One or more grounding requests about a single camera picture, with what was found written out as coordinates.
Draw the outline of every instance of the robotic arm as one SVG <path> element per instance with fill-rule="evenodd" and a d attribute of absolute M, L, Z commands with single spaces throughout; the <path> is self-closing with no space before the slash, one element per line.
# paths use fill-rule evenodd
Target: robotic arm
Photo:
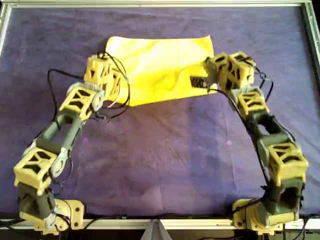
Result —
<path fill-rule="evenodd" d="M 50 184 L 63 172 L 83 125 L 104 101 L 117 94 L 125 76 L 115 64 L 104 53 L 88 59 L 84 83 L 69 87 L 55 119 L 32 141 L 13 169 L 20 217 L 33 222 L 36 231 L 58 234 L 69 227 L 82 228 L 84 205 L 77 200 L 55 199 Z M 68 132 L 56 142 L 55 137 L 64 127 L 69 127 Z"/>
<path fill-rule="evenodd" d="M 299 218 L 308 161 L 295 139 L 270 115 L 260 88 L 251 86 L 256 64 L 250 57 L 243 52 L 221 53 L 207 59 L 206 67 L 208 76 L 217 76 L 209 84 L 212 81 L 219 84 L 233 103 L 232 108 L 239 113 L 267 182 L 262 198 L 239 199 L 233 204 L 233 224 L 238 229 L 257 231 L 259 235 L 273 235 L 274 231 L 282 230 L 284 223 Z"/>
<path fill-rule="evenodd" d="M 238 229 L 273 235 L 282 230 L 283 223 L 298 219 L 309 164 L 299 144 L 270 115 L 263 92 L 251 85 L 256 68 L 251 58 L 243 52 L 221 53 L 207 58 L 204 68 L 207 76 L 191 76 L 191 86 L 221 92 L 229 98 L 252 139 L 262 171 L 268 168 L 270 175 L 268 179 L 265 174 L 267 186 L 262 198 L 240 199 L 233 204 L 233 224 Z M 62 173 L 79 130 L 104 101 L 117 94 L 120 81 L 126 78 L 123 71 L 109 54 L 90 57 L 84 83 L 70 86 L 55 119 L 14 167 L 20 217 L 33 222 L 36 231 L 57 235 L 68 228 L 82 228 L 84 205 L 77 200 L 55 199 L 50 184 Z M 215 84 L 222 90 L 211 89 Z M 261 132 L 259 125 L 268 134 Z M 55 142 L 64 126 L 69 130 L 63 141 Z"/>

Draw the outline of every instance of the wire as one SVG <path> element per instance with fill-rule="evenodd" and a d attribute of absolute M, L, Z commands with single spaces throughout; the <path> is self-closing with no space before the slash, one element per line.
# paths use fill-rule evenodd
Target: wire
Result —
<path fill-rule="evenodd" d="M 239 115 L 239 118 L 240 118 L 241 122 L 243 123 L 245 129 L 247 130 L 247 132 L 249 132 L 249 133 L 252 134 L 251 130 L 247 127 L 247 124 L 246 124 L 245 120 L 242 118 L 241 113 L 240 113 L 240 111 L 239 111 L 236 103 L 235 103 L 224 91 L 222 91 L 222 90 L 220 90 L 220 89 L 212 89 L 212 88 L 211 88 L 211 89 L 209 89 L 209 92 L 210 92 L 210 91 L 216 91 L 216 92 L 224 95 L 226 98 L 229 99 L 229 101 L 232 103 L 232 106 L 233 106 L 234 110 L 235 110 L 236 113 Z"/>
<path fill-rule="evenodd" d="M 11 227 L 11 226 L 5 226 L 7 229 L 9 229 L 11 232 L 16 233 L 17 235 L 20 235 L 21 237 L 28 238 L 28 239 L 36 239 L 38 240 L 39 238 L 37 236 L 32 236 L 28 235 L 22 232 L 19 232 L 17 229 Z"/>
<path fill-rule="evenodd" d="M 258 198 L 258 199 L 251 199 L 247 204 L 243 205 L 243 206 L 239 206 L 239 207 L 236 207 L 235 210 L 232 211 L 232 215 L 243 210 L 243 209 L 247 209 L 248 207 L 252 206 L 252 205 L 255 205 L 257 203 L 260 203 L 261 202 L 261 198 Z"/>
<path fill-rule="evenodd" d="M 298 238 L 300 238 L 300 236 L 301 236 L 302 234 L 305 234 L 305 232 L 306 232 L 306 226 L 307 226 L 308 221 L 309 221 L 310 219 L 316 217 L 316 216 L 317 216 L 317 215 L 315 215 L 315 214 L 311 214 L 311 215 L 309 215 L 306 219 L 303 220 L 302 229 L 301 229 L 301 231 L 299 232 L 299 234 L 298 234 L 293 240 L 297 240 Z"/>
<path fill-rule="evenodd" d="M 95 223 L 96 221 L 105 220 L 105 219 L 115 219 L 115 218 L 114 218 L 113 216 L 103 216 L 103 217 L 100 217 L 100 218 L 92 219 L 92 220 L 83 228 L 83 230 L 87 230 L 88 227 L 90 227 L 90 225 L 92 225 L 92 224 Z"/>
<path fill-rule="evenodd" d="M 265 97 L 265 99 L 264 99 L 264 101 L 267 102 L 267 101 L 269 100 L 269 97 L 270 97 L 273 89 L 274 89 L 274 81 L 272 81 L 271 79 L 268 79 L 268 78 L 267 78 L 267 75 L 266 75 L 263 71 L 261 71 L 261 70 L 257 67 L 256 64 L 252 64 L 251 62 L 248 62 L 247 60 L 253 60 L 253 58 L 250 57 L 250 56 L 247 56 L 247 57 L 244 57 L 244 58 L 242 58 L 242 59 L 239 59 L 238 61 L 239 61 L 239 62 L 245 62 L 246 64 L 250 65 L 251 67 L 253 67 L 253 68 L 257 71 L 257 74 L 258 74 L 259 77 L 262 79 L 262 82 L 261 82 L 261 84 L 260 84 L 260 86 L 259 86 L 260 89 L 264 86 L 264 84 L 265 84 L 266 81 L 271 82 L 269 91 L 268 91 L 268 93 L 267 93 L 267 95 L 266 95 L 266 97 Z"/>
<path fill-rule="evenodd" d="M 287 236 L 286 236 L 286 224 L 283 224 L 282 240 L 287 240 Z"/>
<path fill-rule="evenodd" d="M 285 131 L 291 136 L 292 140 L 295 142 L 295 141 L 296 141 L 295 136 L 294 136 L 291 132 L 289 132 L 289 130 L 287 130 L 283 125 L 281 125 L 281 123 L 278 122 L 278 120 L 276 119 L 276 117 L 275 117 L 274 115 L 273 115 L 272 117 L 275 119 L 275 121 L 277 122 L 277 124 L 279 124 L 280 127 L 282 127 L 283 130 L 285 130 Z"/>
<path fill-rule="evenodd" d="M 118 94 L 117 94 L 115 100 L 109 106 L 106 107 L 107 109 L 111 108 L 113 105 L 115 105 L 117 103 L 119 96 L 120 96 L 120 90 L 121 90 L 121 87 L 120 87 L 120 84 L 118 84 Z"/>
<path fill-rule="evenodd" d="M 128 108 L 129 108 L 129 105 L 130 105 L 130 99 L 131 99 L 131 88 L 130 88 L 130 81 L 128 79 L 128 75 L 127 75 L 127 71 L 126 71 L 126 68 L 125 66 L 123 65 L 123 63 L 118 59 L 116 58 L 115 56 L 112 56 L 111 54 L 109 54 L 108 52 L 106 51 L 98 51 L 97 52 L 97 57 L 100 58 L 100 59 L 106 59 L 106 56 L 108 56 L 112 61 L 113 63 L 115 64 L 115 66 L 117 67 L 118 71 L 122 74 L 122 76 L 124 77 L 125 81 L 126 81 L 126 84 L 127 84 L 127 87 L 128 87 L 128 95 L 127 95 L 127 98 L 125 100 L 124 103 L 122 103 L 120 106 L 117 106 L 117 107 L 102 107 L 102 108 L 108 108 L 108 109 L 120 109 L 122 107 L 124 107 L 124 110 L 115 114 L 115 115 L 112 115 L 112 116 L 108 116 L 106 114 L 103 114 L 101 112 L 99 112 L 99 114 L 101 116 L 105 116 L 105 117 L 108 117 L 110 120 L 111 119 L 114 119 L 116 117 L 119 117 L 121 116 L 122 114 L 124 114 Z"/>
<path fill-rule="evenodd" d="M 71 173 L 72 173 L 72 170 L 73 170 L 73 168 L 74 168 L 74 163 L 73 163 L 73 161 L 72 161 L 72 159 L 71 159 L 70 156 L 67 158 L 67 160 L 70 161 L 70 170 L 69 170 L 69 173 L 68 173 L 68 175 L 66 176 L 65 180 L 63 180 L 63 181 L 58 181 L 57 178 L 55 178 L 54 176 L 52 176 L 51 171 L 48 171 L 49 176 L 50 176 L 50 178 L 52 179 L 52 183 L 55 184 L 55 185 L 59 185 L 59 186 L 60 186 L 60 191 L 59 191 L 58 193 L 53 194 L 55 197 L 56 197 L 56 196 L 59 196 L 59 195 L 62 193 L 62 191 L 64 190 L 64 185 L 63 185 L 63 184 L 68 180 L 68 178 L 70 177 L 70 175 L 71 175 Z"/>
<path fill-rule="evenodd" d="M 12 226 L 21 222 L 24 222 L 24 219 L 13 219 L 9 221 L 2 221 L 0 220 L 0 228 L 6 228 L 7 226 Z"/>

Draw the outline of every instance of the purple surface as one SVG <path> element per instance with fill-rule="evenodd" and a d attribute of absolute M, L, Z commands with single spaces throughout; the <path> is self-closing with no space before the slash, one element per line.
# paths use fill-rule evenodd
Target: purple surface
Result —
<path fill-rule="evenodd" d="M 13 167 L 52 118 L 49 68 L 82 74 L 111 36 L 206 35 L 216 54 L 244 51 L 274 80 L 268 106 L 310 163 L 302 213 L 318 213 L 319 96 L 295 7 L 14 9 L 0 58 L 0 212 L 18 211 Z M 55 75 L 59 103 L 72 82 Z M 61 197 L 93 214 L 225 214 L 235 200 L 263 194 L 253 145 L 218 94 L 132 107 L 109 124 L 89 121 L 72 159 Z"/>

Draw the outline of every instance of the yellow cloth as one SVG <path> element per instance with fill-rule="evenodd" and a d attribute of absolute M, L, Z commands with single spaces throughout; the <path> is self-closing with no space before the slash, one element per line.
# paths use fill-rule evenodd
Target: yellow cloth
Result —
<path fill-rule="evenodd" d="M 192 87 L 190 76 L 208 76 L 204 61 L 214 56 L 210 36 L 190 39 L 113 36 L 105 50 L 118 58 L 127 71 L 130 106 L 208 94 L 204 88 Z M 125 102 L 127 96 L 127 84 L 121 81 L 117 102 Z"/>

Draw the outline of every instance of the metal frame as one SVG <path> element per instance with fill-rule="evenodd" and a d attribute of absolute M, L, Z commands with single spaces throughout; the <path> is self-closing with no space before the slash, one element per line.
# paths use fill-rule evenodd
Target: metal frame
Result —
<path fill-rule="evenodd" d="M 302 8 L 303 21 L 311 46 L 317 82 L 320 86 L 320 33 L 311 0 L 5 0 L 0 12 L 0 56 L 4 46 L 12 9 L 15 8 L 128 8 L 128 7 L 291 7 Z M 91 219 L 85 219 L 83 226 Z M 94 222 L 88 229 L 141 230 L 146 229 L 150 219 L 105 219 Z M 230 219 L 162 219 L 167 230 L 235 230 Z M 299 230 L 303 220 L 285 224 L 287 230 Z M 24 221 L 14 226 L 16 229 L 34 229 L 31 222 Z M 310 219 L 306 229 L 320 230 L 320 219 Z"/>
<path fill-rule="evenodd" d="M 92 219 L 84 219 L 82 227 L 85 227 Z M 89 230 L 144 230 L 151 219 L 102 219 L 92 223 Z M 166 230 L 236 230 L 230 219 L 161 219 Z M 302 219 L 285 224 L 286 230 L 300 230 L 304 222 Z M 23 221 L 12 226 L 14 229 L 32 230 L 34 224 Z M 310 219 L 306 224 L 307 230 L 320 230 L 320 219 Z"/>

